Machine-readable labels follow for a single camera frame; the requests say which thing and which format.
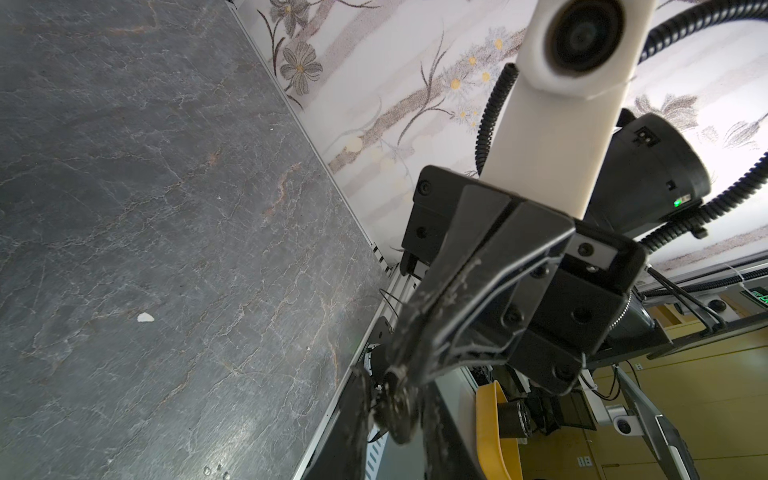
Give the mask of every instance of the screw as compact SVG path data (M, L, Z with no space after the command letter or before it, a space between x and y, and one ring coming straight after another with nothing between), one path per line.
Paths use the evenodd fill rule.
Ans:
M594 247L591 243L582 243L578 246L578 250L576 250L579 255L582 257L589 257L591 254L594 253Z
M549 265L539 265L531 272L531 276L534 278L544 278L549 275Z
M571 380L576 378L576 375L570 372L568 367L565 367L562 365L557 365L554 368L554 376L556 376L558 379L562 380L563 382L570 382Z
M429 180L422 180L419 182L418 187L416 190L425 197L429 195L432 192L432 184L429 183Z
M571 318L579 323L587 323L592 320L592 312L588 308L579 306L576 310L571 312Z
M629 425L629 422L622 419L616 422L616 426L619 428L619 432L629 435L630 432L632 432L632 427Z
M508 325L514 325L523 321L523 312L520 311L517 305L510 303L502 316L504 323Z

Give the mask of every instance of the flower pattern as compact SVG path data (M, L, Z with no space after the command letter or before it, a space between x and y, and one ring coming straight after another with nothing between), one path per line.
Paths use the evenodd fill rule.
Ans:
M470 133L475 133L480 125L481 116L482 107L469 102L462 102L452 112L451 120L466 127Z
M308 94L310 84L307 80L317 81L323 71L323 66L315 61L315 49L305 41L300 41L296 52L285 47L283 57L286 63L280 67L280 74L290 82L288 87L293 87L299 95Z
M698 112L694 104L699 98L696 95L667 95L661 108L655 108L650 104L647 95L641 95L634 100L634 109L637 116L647 113L653 113L663 117L670 122L677 130L685 131L697 127Z
M293 38L296 24L306 27L310 20L310 4L307 0L270 0L272 22L285 20L286 33Z

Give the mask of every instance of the robotic arm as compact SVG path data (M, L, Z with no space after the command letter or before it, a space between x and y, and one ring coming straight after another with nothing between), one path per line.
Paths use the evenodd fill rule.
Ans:
M411 438L415 422L403 420L418 416L402 413L417 408L418 388L457 366L511 362L568 392L628 304L644 250L581 219L653 11L629 0L539 2L480 181L422 171L409 229L438 253L419 257L429 274L388 348L376 411L396 442ZM567 291L577 301L563 302Z
M649 33L654 8L638 0L540 0L493 143L478 137L480 179L422 170L400 269L415 275L423 263L429 270L399 314L378 385L355 372L342 394L330 435L344 448L320 449L305 479L362 478L371 413L399 444L421 424L426 478L482 478L476 459L455 440L433 380L459 366L507 363L564 395L583 369L611 363L612 354L598 349L624 317L637 316L633 288L647 254L688 231L706 234L703 224L768 180L766 155L701 206L708 178L685 140L653 115L620 117L638 60L711 25L767 19L768 1L710 0ZM508 76L515 81L514 72ZM509 88L496 96L503 100ZM500 109L488 117L491 127ZM617 120L624 128L614 136ZM603 165L606 152L608 160L611 152L619 158L618 169ZM670 157L674 168L664 163ZM632 165L674 178L664 178L652 195L643 192L644 203L635 207L644 215L598 208L613 201L616 178L630 190L637 183L627 173ZM647 231L645 220L667 223L640 243L627 238ZM669 342L660 329L644 329L653 322L638 324L637 335L617 329L631 337L615 339L626 358L644 348L632 341L639 336L642 343Z

